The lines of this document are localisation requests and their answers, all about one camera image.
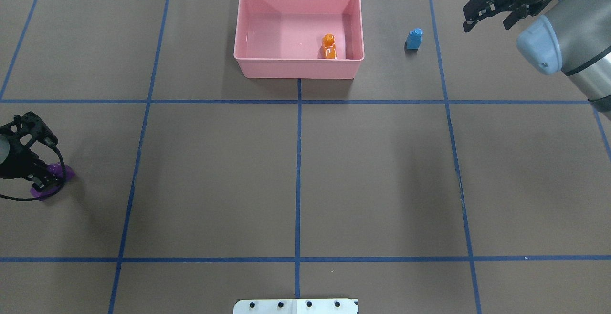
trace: pink bin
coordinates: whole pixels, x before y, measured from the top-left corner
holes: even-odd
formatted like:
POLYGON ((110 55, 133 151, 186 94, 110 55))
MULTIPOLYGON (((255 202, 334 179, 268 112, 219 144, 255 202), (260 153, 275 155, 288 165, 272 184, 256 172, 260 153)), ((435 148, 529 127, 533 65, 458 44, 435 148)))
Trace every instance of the pink bin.
POLYGON ((247 78, 353 79, 365 57, 360 0, 240 0, 233 56, 247 78), (335 60, 321 51, 328 33, 335 60))

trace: cable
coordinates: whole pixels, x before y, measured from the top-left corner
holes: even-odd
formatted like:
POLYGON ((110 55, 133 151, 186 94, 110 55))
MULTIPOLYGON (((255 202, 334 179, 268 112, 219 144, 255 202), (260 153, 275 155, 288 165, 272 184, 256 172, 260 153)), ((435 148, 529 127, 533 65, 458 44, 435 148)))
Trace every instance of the cable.
POLYGON ((33 197, 31 199, 20 199, 18 197, 11 197, 11 196, 6 196, 6 195, 2 195, 0 194, 0 198, 2 199, 10 199, 11 201, 21 201, 21 202, 28 202, 28 201, 38 201, 40 199, 47 199, 51 196, 55 196, 62 188, 63 186, 66 184, 66 164, 63 163, 63 157, 62 154, 59 153, 59 149, 57 149, 57 147, 55 146, 49 146, 50 149, 52 149, 52 151, 55 152, 55 154, 57 154, 57 157, 59 158, 59 164, 62 166, 62 174, 63 174, 63 178, 59 179, 59 184, 57 185, 57 188, 50 194, 46 194, 46 195, 42 195, 39 197, 33 197))

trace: orange object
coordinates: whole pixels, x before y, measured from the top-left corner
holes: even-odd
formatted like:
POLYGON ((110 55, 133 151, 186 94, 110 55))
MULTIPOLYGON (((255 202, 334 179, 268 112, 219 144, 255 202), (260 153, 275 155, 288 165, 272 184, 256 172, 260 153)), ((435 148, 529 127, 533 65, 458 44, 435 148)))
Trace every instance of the orange object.
POLYGON ((323 37, 323 55, 325 55, 325 58, 337 58, 336 38, 332 33, 328 33, 323 37))

